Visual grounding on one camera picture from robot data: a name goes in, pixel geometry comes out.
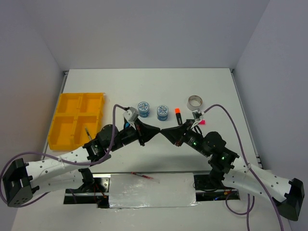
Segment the blue gel pen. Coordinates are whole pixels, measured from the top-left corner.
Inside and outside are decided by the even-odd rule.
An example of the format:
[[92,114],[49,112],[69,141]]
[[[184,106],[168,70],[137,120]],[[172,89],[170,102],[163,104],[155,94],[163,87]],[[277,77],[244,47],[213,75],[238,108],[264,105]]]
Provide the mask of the blue gel pen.
[[87,127],[85,127],[85,132],[86,132],[86,134],[87,134],[88,139],[91,141],[91,140],[92,140],[92,137],[91,137],[91,135],[90,135],[89,130],[87,129]]

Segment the red gel pen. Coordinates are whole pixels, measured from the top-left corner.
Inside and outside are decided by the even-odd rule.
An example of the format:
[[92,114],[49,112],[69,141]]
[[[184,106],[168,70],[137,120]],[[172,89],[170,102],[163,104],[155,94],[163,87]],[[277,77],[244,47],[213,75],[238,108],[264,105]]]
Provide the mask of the red gel pen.
[[131,172],[132,175],[135,175],[135,176],[139,176],[139,177],[142,177],[142,178],[145,178],[145,179],[148,179],[148,180],[151,180],[151,181],[154,181],[156,183],[160,183],[160,181],[156,178],[153,178],[151,176],[147,176],[147,175],[144,175],[142,173],[138,173],[138,172]]

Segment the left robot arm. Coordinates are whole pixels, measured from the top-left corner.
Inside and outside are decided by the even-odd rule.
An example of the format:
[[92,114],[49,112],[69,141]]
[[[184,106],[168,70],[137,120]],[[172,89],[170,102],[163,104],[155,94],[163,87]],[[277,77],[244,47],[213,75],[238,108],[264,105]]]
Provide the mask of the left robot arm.
[[20,153],[0,173],[0,197],[9,207],[25,207],[60,189],[80,188],[89,192],[95,185],[91,166],[105,162],[111,158],[111,152],[132,142],[144,146],[159,132],[160,128],[137,120],[123,130],[114,124],[106,125],[93,140],[60,156],[44,154],[44,160],[25,162],[23,156],[31,153]]

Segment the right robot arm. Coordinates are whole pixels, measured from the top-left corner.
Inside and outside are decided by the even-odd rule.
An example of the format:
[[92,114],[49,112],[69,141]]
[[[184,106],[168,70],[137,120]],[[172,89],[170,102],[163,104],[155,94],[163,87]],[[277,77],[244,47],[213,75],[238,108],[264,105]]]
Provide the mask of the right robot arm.
[[244,158],[226,147],[221,135],[212,131],[205,136],[197,133],[187,122],[161,130],[173,145],[186,144],[205,157],[212,167],[209,183],[214,188],[222,186],[238,189],[255,197],[274,202],[281,216],[297,221],[305,197],[303,182],[279,177],[270,171],[244,161]]

